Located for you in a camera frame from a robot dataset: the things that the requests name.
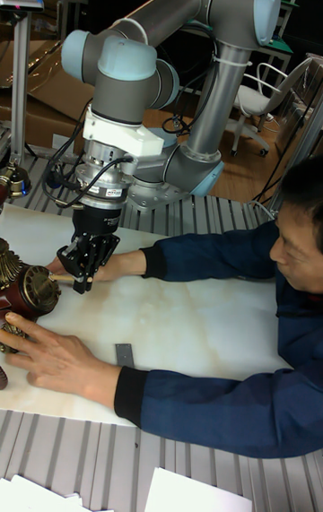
white board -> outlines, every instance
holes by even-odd
[[[47,265],[73,233],[69,218],[7,204],[0,237],[30,265]],[[160,236],[119,229],[118,252],[149,247]],[[125,277],[94,283],[79,295],[62,285],[55,310],[39,324],[76,334],[102,360],[116,362],[116,343],[131,343],[139,369],[244,379],[288,367],[277,355],[275,283],[238,279],[162,282]],[[108,408],[74,395],[35,388],[0,353],[9,385],[0,408],[85,421],[129,424]]]

jacket sleeve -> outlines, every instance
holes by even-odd
[[[194,281],[274,276],[269,251],[278,237],[273,221],[254,230],[233,230],[222,235],[182,235],[157,241],[142,249],[147,270],[144,277],[164,281]]]
[[[133,404],[122,405],[122,369],[116,412],[146,432],[255,458],[299,456],[323,447],[323,360],[244,381],[127,370],[139,379],[143,395],[136,412]]]

chair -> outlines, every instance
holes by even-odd
[[[234,119],[229,119],[225,128],[226,130],[232,131],[234,133],[234,141],[231,149],[231,155],[233,157],[235,157],[238,153],[238,142],[241,134],[244,134],[247,137],[251,137],[256,142],[260,143],[260,145],[262,145],[262,149],[259,152],[261,156],[264,157],[269,152],[268,143],[265,142],[265,140],[263,140],[260,135],[258,135],[258,132],[260,131],[265,121],[266,114],[273,111],[275,108],[277,108],[277,106],[280,105],[286,93],[294,86],[297,80],[305,72],[306,68],[310,65],[311,59],[311,57],[308,57],[306,60],[301,62],[301,64],[297,65],[289,75],[286,75],[272,65],[263,62],[258,64],[257,77],[250,74],[244,74],[251,80],[257,81],[258,90],[252,90],[246,85],[241,85],[238,89],[233,107],[241,111],[240,119],[238,122]],[[272,86],[270,83],[263,82],[260,79],[260,67],[262,65],[266,68],[275,70],[284,78],[277,87]],[[262,87],[264,85],[272,90],[272,96],[270,98],[264,96],[262,92]],[[261,117],[258,127],[252,126],[251,124],[245,124],[246,117],[251,116]]]

man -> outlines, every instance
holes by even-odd
[[[73,393],[115,409],[143,430],[245,456],[298,456],[323,447],[323,157],[283,180],[277,221],[223,235],[185,235],[114,255],[98,280],[124,275],[191,281],[275,276],[279,354],[291,365],[240,382],[112,366],[77,337],[22,317],[7,320],[32,341],[0,331],[22,354],[7,361],[34,386]],[[57,260],[49,266],[62,273]]]

black cuff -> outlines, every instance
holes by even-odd
[[[167,263],[159,245],[156,243],[152,247],[141,247],[146,258],[147,268],[142,277],[155,277],[156,279],[163,279],[167,273]]]
[[[116,414],[133,422],[139,428],[141,426],[141,407],[147,375],[146,370],[123,367],[118,378],[114,400]]]

